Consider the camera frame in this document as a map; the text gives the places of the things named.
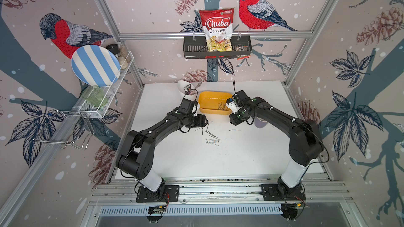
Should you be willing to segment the purple ceramic mug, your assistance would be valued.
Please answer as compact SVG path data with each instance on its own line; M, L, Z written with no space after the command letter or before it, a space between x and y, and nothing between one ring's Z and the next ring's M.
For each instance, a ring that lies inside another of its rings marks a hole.
M264 128L265 126L267 126L268 122L266 122L264 120L260 120L258 117L256 117L254 120L254 125L255 125L255 127L261 129L261 128Z

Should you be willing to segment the yellow plastic storage box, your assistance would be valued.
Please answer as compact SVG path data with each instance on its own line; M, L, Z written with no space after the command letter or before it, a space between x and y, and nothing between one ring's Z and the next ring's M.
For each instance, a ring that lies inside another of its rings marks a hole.
M199 110L203 114L230 115L232 111L226 106L226 101L232 98L228 92L203 91L198 98Z

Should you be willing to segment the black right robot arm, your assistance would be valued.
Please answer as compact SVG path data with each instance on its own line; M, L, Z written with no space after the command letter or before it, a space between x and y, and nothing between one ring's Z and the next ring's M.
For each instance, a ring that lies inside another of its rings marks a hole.
M325 150L316 122L293 117L260 97L248 97L243 90L227 99L226 106L232 111L229 119L234 126L251 118L258 118L288 136L290 160L285 172L278 179L278 190L297 188L309 165Z

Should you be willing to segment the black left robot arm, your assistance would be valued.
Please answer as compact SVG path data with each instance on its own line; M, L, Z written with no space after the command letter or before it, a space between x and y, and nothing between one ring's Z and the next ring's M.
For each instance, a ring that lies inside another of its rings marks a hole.
M116 154L115 166L139 181L157 196L164 193L165 180L153 170L156 146L171 133L187 129L203 128L208 120L197 114L198 102L183 99L180 106L168 112L163 120L142 131L131 130Z

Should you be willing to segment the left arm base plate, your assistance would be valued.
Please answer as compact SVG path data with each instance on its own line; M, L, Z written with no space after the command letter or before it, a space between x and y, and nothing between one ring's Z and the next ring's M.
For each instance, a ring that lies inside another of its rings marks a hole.
M157 191L153 192L144 185L139 186L137 190L137 203L146 202L177 202L179 196L178 185L165 185L163 180Z

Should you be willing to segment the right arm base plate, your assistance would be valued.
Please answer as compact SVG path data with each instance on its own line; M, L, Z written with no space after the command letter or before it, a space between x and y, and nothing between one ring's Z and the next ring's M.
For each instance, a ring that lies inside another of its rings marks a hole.
M277 183L261 184L261 195L265 201L305 201L306 193L302 183L290 188L279 177Z

